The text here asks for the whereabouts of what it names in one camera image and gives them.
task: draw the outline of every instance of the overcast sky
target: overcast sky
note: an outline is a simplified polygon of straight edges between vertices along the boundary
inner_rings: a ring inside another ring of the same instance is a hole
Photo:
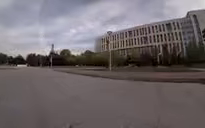
[[[0,52],[93,50],[107,30],[183,17],[205,0],[0,0]]]

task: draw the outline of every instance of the street lamp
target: street lamp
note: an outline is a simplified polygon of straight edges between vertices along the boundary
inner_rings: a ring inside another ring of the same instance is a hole
[[[112,31],[108,31],[108,39],[107,39],[107,48],[109,51],[109,70],[111,71],[111,43],[110,43],[110,36],[112,34]]]

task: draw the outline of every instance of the white building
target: white building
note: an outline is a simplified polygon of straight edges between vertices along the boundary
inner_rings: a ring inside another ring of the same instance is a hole
[[[186,17],[145,24],[113,32],[111,36],[105,34],[97,38],[96,52],[110,49],[121,55],[132,54],[134,51],[141,53],[163,54],[166,45],[171,53],[173,49],[177,54],[185,55],[185,47],[189,42],[203,43],[202,30],[205,28],[205,10],[195,10],[187,13]]]

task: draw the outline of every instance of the pole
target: pole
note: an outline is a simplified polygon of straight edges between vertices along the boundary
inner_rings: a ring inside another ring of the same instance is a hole
[[[51,68],[52,68],[52,66],[53,66],[53,58],[52,58],[52,55],[51,55]]]
[[[111,65],[112,65],[112,63],[111,63],[111,34],[112,34],[112,31],[108,31],[107,32],[107,34],[108,34],[108,36],[109,36],[109,38],[108,38],[108,48],[109,48],[109,70],[111,71],[112,69],[112,67],[111,67]]]
[[[110,45],[109,45],[109,70],[111,71],[111,49],[110,49]]]

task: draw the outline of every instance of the road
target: road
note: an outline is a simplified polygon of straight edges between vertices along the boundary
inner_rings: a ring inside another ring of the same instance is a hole
[[[0,128],[205,128],[205,85],[0,70]]]

